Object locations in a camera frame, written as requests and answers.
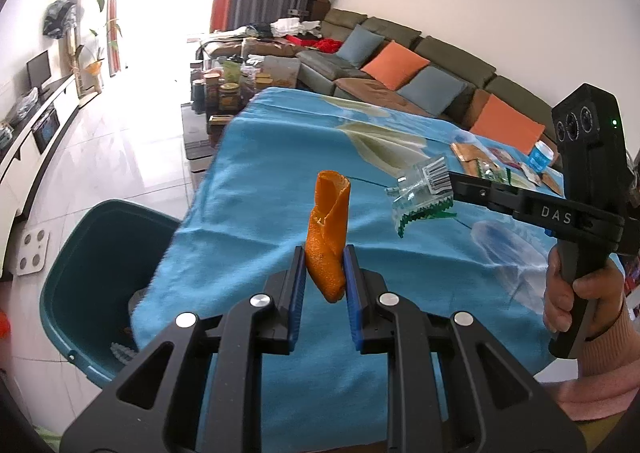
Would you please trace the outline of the pink sleeve right forearm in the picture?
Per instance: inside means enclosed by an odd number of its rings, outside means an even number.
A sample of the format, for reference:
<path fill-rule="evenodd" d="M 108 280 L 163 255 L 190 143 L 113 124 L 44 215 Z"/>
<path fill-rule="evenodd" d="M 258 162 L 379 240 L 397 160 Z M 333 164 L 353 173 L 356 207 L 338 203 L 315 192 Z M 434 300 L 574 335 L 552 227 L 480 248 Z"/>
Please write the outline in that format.
<path fill-rule="evenodd" d="M 597 419 L 625 412 L 639 392 L 639 333 L 626 306 L 615 323 L 582 347 L 578 377 L 543 384 L 572 421 Z"/>

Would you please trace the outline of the right hand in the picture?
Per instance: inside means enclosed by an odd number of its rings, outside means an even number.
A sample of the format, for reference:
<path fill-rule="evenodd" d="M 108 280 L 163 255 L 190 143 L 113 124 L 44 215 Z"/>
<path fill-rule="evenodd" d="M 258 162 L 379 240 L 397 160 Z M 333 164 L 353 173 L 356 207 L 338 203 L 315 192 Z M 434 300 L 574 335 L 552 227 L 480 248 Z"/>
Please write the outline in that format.
<path fill-rule="evenodd" d="M 608 258 L 602 269 L 567 284 L 562 277 L 558 247 L 554 246 L 548 254 L 542 316 L 548 331 L 559 333 L 570 329 L 573 322 L 572 309 L 578 298 L 596 303 L 587 337 L 596 337 L 606 332 L 622 313 L 625 299 L 623 274 L 616 263 Z"/>

